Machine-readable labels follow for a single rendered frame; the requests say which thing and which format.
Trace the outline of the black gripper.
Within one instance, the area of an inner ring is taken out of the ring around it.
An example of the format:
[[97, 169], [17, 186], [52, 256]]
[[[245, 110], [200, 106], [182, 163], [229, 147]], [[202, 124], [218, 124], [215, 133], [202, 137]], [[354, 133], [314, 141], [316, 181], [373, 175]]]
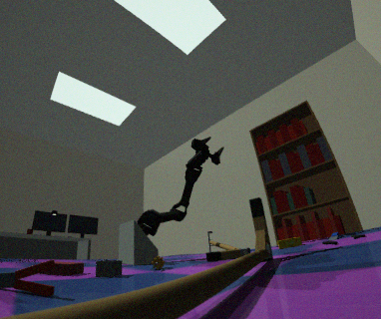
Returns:
[[191, 142], [191, 147], [198, 151], [198, 153], [195, 153], [195, 156], [193, 156], [193, 159], [195, 160], [195, 162], [199, 163], [199, 164], [203, 164], [203, 162], [205, 160], [208, 160], [208, 157], [211, 158], [211, 161], [218, 165], [220, 164], [220, 155], [224, 149], [224, 147], [222, 147], [218, 152], [216, 152], [215, 154], [210, 154], [208, 151], [206, 151], [203, 146], [211, 139], [211, 137], [209, 138], [206, 138], [204, 140], [197, 140], [197, 139], [193, 139], [192, 142]]

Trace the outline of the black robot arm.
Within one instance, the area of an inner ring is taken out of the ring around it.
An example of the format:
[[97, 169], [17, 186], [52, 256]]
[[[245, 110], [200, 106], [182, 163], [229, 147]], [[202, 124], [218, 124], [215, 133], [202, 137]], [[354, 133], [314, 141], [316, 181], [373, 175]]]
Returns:
[[[172, 207], [172, 209], [170, 209], [170, 212], [160, 213], [155, 210], [148, 209], [142, 214], [142, 216], [139, 217], [138, 225], [141, 227], [141, 229], [147, 236], [149, 234], [151, 236], [154, 236], [158, 232], [158, 227], [160, 223], [171, 220], [182, 221], [184, 217], [186, 217], [187, 208], [190, 204], [192, 188], [202, 172], [202, 167], [201, 164], [195, 162], [195, 160], [192, 157], [186, 164], [186, 168], [186, 185], [182, 199], [178, 203], [176, 203]], [[199, 170], [196, 170], [194, 168]], [[176, 209], [181, 205], [186, 208], [185, 212]]]

